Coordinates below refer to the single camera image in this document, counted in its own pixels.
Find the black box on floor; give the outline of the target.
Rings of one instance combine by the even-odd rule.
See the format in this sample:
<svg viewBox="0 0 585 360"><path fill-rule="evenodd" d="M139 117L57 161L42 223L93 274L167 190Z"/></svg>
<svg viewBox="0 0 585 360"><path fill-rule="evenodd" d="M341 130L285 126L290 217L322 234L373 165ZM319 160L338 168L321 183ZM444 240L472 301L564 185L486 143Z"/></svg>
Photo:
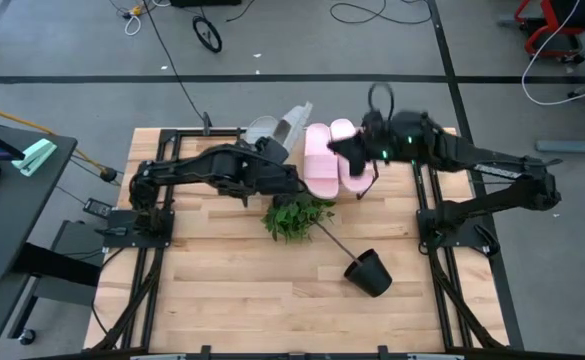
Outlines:
<svg viewBox="0 0 585 360"><path fill-rule="evenodd" d="M169 0L174 7L238 6L243 0Z"/></svg>

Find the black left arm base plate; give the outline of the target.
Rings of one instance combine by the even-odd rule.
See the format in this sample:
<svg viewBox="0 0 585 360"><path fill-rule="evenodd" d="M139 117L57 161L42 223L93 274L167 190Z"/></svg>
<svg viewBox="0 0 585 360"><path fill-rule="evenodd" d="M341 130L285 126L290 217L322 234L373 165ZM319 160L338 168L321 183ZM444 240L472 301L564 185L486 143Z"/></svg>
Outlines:
<svg viewBox="0 0 585 360"><path fill-rule="evenodd" d="M145 212L114 210L100 230L108 248L165 248L171 245L175 213L154 208Z"/></svg>

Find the pink slide sandal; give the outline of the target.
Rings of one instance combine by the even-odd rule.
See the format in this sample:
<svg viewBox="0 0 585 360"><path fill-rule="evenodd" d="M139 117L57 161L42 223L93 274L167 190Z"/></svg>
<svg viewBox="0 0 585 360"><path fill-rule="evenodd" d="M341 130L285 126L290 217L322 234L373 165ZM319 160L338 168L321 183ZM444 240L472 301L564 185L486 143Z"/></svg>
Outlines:
<svg viewBox="0 0 585 360"><path fill-rule="evenodd" d="M330 128L311 124L305 132L303 176L309 192L320 199L333 199L339 192L338 159L327 147Z"/></svg>
<svg viewBox="0 0 585 360"><path fill-rule="evenodd" d="M341 118L330 124L330 132L332 140L342 140L352 137L357 129L350 120ZM363 193L372 185L374 169L371 162L366 164L365 171L361 176L351 176L348 160L341 155L338 155L337 158L339 179L345 189L352 193Z"/></svg>

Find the black office desk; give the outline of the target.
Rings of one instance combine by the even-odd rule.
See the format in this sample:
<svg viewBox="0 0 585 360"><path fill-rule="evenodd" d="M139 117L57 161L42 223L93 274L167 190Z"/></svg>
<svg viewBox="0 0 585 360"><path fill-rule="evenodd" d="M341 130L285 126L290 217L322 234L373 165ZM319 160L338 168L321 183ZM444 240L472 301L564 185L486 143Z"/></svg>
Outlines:
<svg viewBox="0 0 585 360"><path fill-rule="evenodd" d="M57 146L34 175L0 166L0 336L32 275L96 286L100 268L27 242L77 146L71 137L0 127L0 139L21 150L47 138Z"/></svg>

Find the mint green stapler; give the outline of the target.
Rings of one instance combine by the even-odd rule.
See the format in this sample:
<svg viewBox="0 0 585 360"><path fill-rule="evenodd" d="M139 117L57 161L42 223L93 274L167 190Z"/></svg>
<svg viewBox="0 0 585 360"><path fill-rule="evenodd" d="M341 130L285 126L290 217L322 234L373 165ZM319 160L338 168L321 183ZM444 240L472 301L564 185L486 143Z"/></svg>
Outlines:
<svg viewBox="0 0 585 360"><path fill-rule="evenodd" d="M22 175L30 177L47 161L56 149L57 145L53 142L47 139L40 139L24 150L24 158L22 160L14 160L11 164Z"/></svg>

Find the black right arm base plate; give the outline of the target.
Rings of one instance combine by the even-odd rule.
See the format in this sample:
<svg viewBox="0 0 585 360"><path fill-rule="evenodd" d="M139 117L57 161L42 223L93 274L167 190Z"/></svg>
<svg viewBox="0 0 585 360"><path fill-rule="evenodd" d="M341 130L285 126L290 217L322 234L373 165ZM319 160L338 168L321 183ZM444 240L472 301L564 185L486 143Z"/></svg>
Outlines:
<svg viewBox="0 0 585 360"><path fill-rule="evenodd" d="M481 218L465 220L461 225L436 225L434 210L418 210L417 223L420 242L426 247L475 247L489 245Z"/></svg>

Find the grey stand foot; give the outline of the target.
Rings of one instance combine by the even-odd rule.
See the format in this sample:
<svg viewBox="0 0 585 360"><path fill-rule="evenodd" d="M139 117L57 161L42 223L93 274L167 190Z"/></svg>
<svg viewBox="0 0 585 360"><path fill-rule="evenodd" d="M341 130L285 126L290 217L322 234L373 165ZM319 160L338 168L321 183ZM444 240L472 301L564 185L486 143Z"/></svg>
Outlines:
<svg viewBox="0 0 585 360"><path fill-rule="evenodd" d="M535 148L539 152L585 154L585 140L556 141L538 140Z"/></svg>

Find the red and black cart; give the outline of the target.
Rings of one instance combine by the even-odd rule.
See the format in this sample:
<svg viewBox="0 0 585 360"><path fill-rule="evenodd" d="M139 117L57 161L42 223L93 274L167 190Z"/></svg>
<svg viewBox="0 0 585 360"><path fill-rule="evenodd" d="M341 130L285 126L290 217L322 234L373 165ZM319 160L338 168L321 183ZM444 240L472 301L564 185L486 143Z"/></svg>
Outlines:
<svg viewBox="0 0 585 360"><path fill-rule="evenodd" d="M513 15L497 21L501 27L518 28L526 36L524 50L533 58L556 58L564 64L585 61L579 36L585 33L585 0L540 0L541 16L524 17L532 0L522 0Z"/></svg>

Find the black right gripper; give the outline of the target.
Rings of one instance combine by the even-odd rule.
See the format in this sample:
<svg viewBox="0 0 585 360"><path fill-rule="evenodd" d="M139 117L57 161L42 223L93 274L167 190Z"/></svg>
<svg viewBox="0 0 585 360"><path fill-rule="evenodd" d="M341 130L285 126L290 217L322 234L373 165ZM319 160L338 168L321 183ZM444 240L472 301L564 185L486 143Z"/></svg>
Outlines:
<svg viewBox="0 0 585 360"><path fill-rule="evenodd" d="M422 113L403 110L390 119L377 111L366 113L362 132L348 138L332 140L327 147L338 154L348 154L349 174L359 177L367 161L410 162L420 158L424 149Z"/></svg>

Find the black power supply box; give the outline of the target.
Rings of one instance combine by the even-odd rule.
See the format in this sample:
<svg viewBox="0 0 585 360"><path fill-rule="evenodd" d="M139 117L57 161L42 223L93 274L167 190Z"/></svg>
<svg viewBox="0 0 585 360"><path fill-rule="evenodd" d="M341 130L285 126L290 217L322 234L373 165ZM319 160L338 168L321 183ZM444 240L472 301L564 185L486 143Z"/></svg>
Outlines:
<svg viewBox="0 0 585 360"><path fill-rule="evenodd" d="M110 216L112 209L113 207L111 205L94 198L89 198L83 206L84 212L102 219L107 219Z"/></svg>

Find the artificial green plant black pot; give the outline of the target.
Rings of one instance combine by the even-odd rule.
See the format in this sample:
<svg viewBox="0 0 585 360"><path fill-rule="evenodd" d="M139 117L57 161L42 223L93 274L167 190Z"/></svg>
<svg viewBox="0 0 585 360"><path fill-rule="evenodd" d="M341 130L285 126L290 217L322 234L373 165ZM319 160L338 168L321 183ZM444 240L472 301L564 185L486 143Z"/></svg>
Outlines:
<svg viewBox="0 0 585 360"><path fill-rule="evenodd" d="M351 260L343 277L368 296L383 295L392 285L393 278L374 249L356 256L323 224L331 221L334 213L333 200L314 197L309 193L297 195L275 195L261 222L274 241L282 238L290 241L310 240L310 229L318 227Z"/></svg>

